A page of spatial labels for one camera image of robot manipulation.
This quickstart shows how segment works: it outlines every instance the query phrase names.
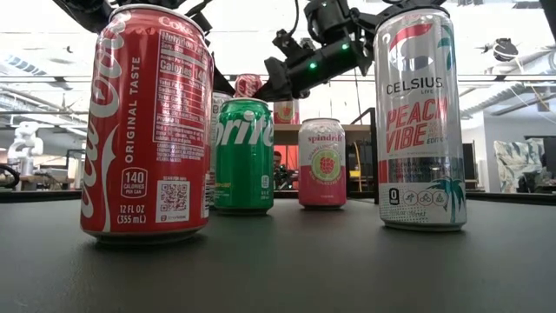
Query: silver energy drink can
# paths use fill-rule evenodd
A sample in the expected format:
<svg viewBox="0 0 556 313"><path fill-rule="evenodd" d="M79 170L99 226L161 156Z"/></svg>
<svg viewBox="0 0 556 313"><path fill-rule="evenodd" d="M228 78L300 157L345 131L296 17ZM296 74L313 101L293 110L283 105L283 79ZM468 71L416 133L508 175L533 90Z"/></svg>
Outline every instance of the silver energy drink can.
<svg viewBox="0 0 556 313"><path fill-rule="evenodd" d="M212 93L212 115L210 116L210 170L209 180L207 183L207 202L208 206L214 208L215 206L215 182L216 182L216 125L218 124L218 117L222 105L231 99L232 96L223 92L214 91Z"/></svg>
<svg viewBox="0 0 556 313"><path fill-rule="evenodd" d="M453 25L440 9L389 18L374 39L379 202L386 226L467 221Z"/></svg>

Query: red can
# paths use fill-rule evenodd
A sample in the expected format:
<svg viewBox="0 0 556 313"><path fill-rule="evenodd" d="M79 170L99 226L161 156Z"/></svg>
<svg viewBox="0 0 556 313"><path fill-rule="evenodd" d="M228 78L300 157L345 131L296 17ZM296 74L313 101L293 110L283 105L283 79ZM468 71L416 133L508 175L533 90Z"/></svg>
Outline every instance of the red can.
<svg viewBox="0 0 556 313"><path fill-rule="evenodd" d="M346 203L346 136L333 118L303 121L299 130L299 203L340 207Z"/></svg>
<svg viewBox="0 0 556 313"><path fill-rule="evenodd" d="M201 28L126 5L96 42L81 226L108 243L178 240L208 220L213 60Z"/></svg>
<svg viewBox="0 0 556 313"><path fill-rule="evenodd" d="M299 123L299 100L280 101L275 103L275 124L298 124Z"/></svg>
<svg viewBox="0 0 556 313"><path fill-rule="evenodd" d="M256 74L241 74L235 80L234 97L252 97L262 87L261 77Z"/></svg>

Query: sprite can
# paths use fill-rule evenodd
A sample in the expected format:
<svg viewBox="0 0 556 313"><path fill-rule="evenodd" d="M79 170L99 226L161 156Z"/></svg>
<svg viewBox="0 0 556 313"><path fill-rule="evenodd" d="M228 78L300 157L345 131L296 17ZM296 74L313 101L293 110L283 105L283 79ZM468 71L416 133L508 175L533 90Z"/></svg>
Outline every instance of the sprite can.
<svg viewBox="0 0 556 313"><path fill-rule="evenodd" d="M442 8L391 16L374 38L379 201L386 226L467 221L453 25Z"/></svg>
<svg viewBox="0 0 556 313"><path fill-rule="evenodd" d="M220 214L266 214L274 205L274 125L268 105L234 98L216 130L215 207Z"/></svg>

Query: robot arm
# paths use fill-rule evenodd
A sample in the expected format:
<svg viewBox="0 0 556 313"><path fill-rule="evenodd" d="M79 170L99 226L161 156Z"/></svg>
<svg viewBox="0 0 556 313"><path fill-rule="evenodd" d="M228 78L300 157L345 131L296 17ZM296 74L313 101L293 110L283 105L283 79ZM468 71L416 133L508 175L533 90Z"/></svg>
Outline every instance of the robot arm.
<svg viewBox="0 0 556 313"><path fill-rule="evenodd" d="M92 32L99 32L106 26L112 11L108 0L53 1ZM385 18L420 6L440 6L445 1L383 0L392 5L378 15L371 15L360 13L356 8L350 9L347 0L310 0L304 9L308 31L313 40L322 44L322 48L315 50L308 44L300 46L292 38L293 31L279 31L273 44L282 51L286 60L280 61L274 57L265 60L269 80L255 93L255 97L266 101L303 98L308 96L309 90L314 86L355 67L359 67L361 74L366 75L374 60L372 42L375 29ZM185 0L115 0L110 3L150 3L176 9L183 2ZM186 14L198 22L206 34L210 31L210 24L202 16L201 10L208 2L210 0L203 0ZM556 38L556 2L540 0L540 3ZM234 93L232 86L217 69L215 90Z"/></svg>
<svg viewBox="0 0 556 313"><path fill-rule="evenodd" d="M36 137L37 122L21 122L16 128L14 143L8 149L8 159L17 160L43 154L43 139Z"/></svg>

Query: can lid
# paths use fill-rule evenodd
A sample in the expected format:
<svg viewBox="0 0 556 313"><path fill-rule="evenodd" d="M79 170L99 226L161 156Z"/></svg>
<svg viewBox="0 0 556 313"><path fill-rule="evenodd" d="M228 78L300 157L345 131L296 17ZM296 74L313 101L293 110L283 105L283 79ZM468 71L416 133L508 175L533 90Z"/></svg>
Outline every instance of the can lid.
<svg viewBox="0 0 556 313"><path fill-rule="evenodd" d="M423 10L423 9L433 9L433 10L440 10L450 17L450 13L448 10L444 9L443 7L437 4L409 4L408 6L403 5L390 5L386 9L381 12L381 15L384 17L374 28L378 30L382 25L386 24L386 21L389 21L393 17L397 17L402 13L408 13L415 10Z"/></svg>
<svg viewBox="0 0 556 313"><path fill-rule="evenodd" d="M315 118L308 118L306 120L303 120L303 123L306 122L313 122L313 121L335 121L335 122L340 122L339 119L336 118L332 118L332 117L315 117Z"/></svg>
<svg viewBox="0 0 556 313"><path fill-rule="evenodd" d="M117 9L115 9L110 14L109 21L112 21L112 18L114 18L114 16L118 13L122 13L126 10L134 10L134 9L157 10L157 11L160 11L160 12L171 14L175 17L181 18L182 20L184 20L188 23L191 23L193 26L195 26L197 28L197 30L199 30L202 37L203 38L205 37L205 33L202 31L201 26L199 26L199 24L197 24L194 20L192 20L189 17L184 16L183 14L176 13L173 10L166 9L166 8L164 8L162 6L159 6L159 5L153 5L153 4L126 4L126 5L123 5L119 8L117 8Z"/></svg>
<svg viewBox="0 0 556 313"><path fill-rule="evenodd" d="M226 102L224 102L224 104L226 103L231 103L234 102L236 100L248 100L248 101L254 101L254 102L258 102L258 103L262 103L264 105L266 105L268 107L268 103L262 101L261 99L255 99L255 98L250 98L250 97L238 97L238 98L231 98L229 100L226 100Z"/></svg>

